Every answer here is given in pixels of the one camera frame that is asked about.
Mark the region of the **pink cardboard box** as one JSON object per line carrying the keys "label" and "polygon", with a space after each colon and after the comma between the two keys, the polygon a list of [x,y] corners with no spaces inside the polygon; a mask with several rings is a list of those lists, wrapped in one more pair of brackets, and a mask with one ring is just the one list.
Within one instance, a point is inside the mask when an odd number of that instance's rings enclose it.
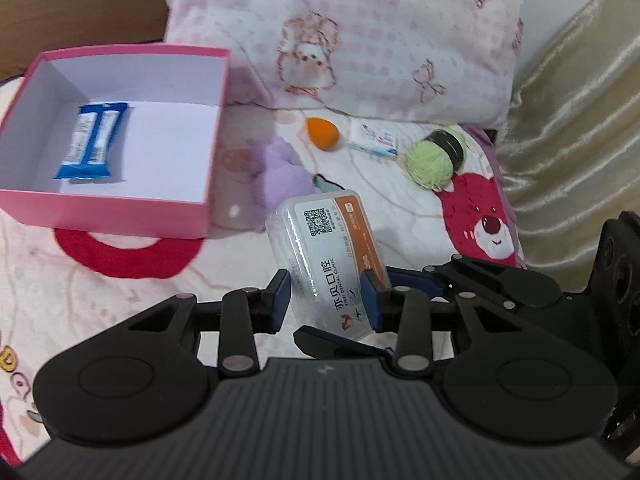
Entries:
{"label": "pink cardboard box", "polygon": [[[28,226],[195,240],[208,234],[226,49],[113,44],[42,52],[1,124],[1,208]],[[55,177],[81,106],[128,108],[107,178]]]}

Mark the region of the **green yarn ball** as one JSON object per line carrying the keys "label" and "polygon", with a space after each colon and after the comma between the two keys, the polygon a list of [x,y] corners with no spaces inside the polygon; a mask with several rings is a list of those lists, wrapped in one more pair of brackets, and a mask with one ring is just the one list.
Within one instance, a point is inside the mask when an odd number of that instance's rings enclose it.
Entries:
{"label": "green yarn ball", "polygon": [[405,166],[413,182],[440,192],[451,182],[466,159],[466,141],[462,133],[436,128],[411,144],[405,154]]}

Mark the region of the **white tissue pack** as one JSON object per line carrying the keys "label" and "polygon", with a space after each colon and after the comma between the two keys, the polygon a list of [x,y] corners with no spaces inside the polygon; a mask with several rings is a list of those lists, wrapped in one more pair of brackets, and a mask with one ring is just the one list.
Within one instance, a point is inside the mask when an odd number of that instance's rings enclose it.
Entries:
{"label": "white tissue pack", "polygon": [[395,159],[398,156],[396,134],[366,122],[352,122],[347,145],[353,150],[378,157]]}

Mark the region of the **pink checked pillow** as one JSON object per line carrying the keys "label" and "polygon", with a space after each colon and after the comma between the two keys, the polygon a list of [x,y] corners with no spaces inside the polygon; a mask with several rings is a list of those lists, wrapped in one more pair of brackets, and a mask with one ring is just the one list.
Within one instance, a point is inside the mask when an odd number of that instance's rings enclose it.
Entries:
{"label": "pink checked pillow", "polygon": [[230,53],[234,104],[474,124],[508,114],[524,0],[166,0],[170,44]]}

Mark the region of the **purple plush toy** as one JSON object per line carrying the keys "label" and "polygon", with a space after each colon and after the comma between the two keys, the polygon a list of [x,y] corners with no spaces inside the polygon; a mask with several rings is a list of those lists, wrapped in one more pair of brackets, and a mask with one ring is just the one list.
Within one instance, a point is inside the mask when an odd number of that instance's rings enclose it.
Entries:
{"label": "purple plush toy", "polygon": [[292,145],[280,136],[256,142],[250,176],[257,232],[265,229],[267,218],[285,200],[319,193],[314,176],[304,167]]}

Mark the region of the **blue snack packet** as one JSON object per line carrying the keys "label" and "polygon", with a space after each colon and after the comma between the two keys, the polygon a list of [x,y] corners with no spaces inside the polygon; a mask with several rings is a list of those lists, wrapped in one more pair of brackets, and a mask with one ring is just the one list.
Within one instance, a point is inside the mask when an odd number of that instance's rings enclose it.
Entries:
{"label": "blue snack packet", "polygon": [[128,108],[126,102],[81,105],[55,180],[110,178],[108,155]]}

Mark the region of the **brown cloud pillow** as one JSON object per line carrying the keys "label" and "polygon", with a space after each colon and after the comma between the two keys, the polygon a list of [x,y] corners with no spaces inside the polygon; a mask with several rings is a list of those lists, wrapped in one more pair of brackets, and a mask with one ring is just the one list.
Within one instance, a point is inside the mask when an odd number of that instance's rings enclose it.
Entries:
{"label": "brown cloud pillow", "polygon": [[1,78],[47,50],[160,40],[165,0],[1,0]]}

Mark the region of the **orange makeup sponge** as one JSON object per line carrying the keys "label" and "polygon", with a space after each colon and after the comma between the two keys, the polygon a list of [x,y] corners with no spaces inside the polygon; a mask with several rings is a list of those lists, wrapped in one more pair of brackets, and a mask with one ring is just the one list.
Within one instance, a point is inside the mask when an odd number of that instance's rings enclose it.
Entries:
{"label": "orange makeup sponge", "polygon": [[340,130],[324,118],[308,117],[306,130],[310,142],[321,151],[332,151],[340,143]]}

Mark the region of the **gold satin curtain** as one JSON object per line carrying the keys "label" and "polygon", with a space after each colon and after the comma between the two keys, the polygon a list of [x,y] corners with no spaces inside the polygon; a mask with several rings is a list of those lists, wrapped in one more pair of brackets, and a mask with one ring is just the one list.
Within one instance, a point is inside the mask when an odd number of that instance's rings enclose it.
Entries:
{"label": "gold satin curtain", "polygon": [[582,289],[605,220],[639,209],[639,0],[591,0],[566,25],[497,148],[526,264]]}

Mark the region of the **clear dental floss box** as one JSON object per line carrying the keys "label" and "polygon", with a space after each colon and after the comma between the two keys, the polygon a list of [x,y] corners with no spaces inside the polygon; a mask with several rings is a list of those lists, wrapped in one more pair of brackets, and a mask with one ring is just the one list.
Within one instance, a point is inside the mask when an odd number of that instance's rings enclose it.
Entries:
{"label": "clear dental floss box", "polygon": [[270,214],[266,231],[292,276],[298,324],[355,340],[372,333],[360,275],[372,270],[383,284],[390,280],[356,192],[289,198]]}

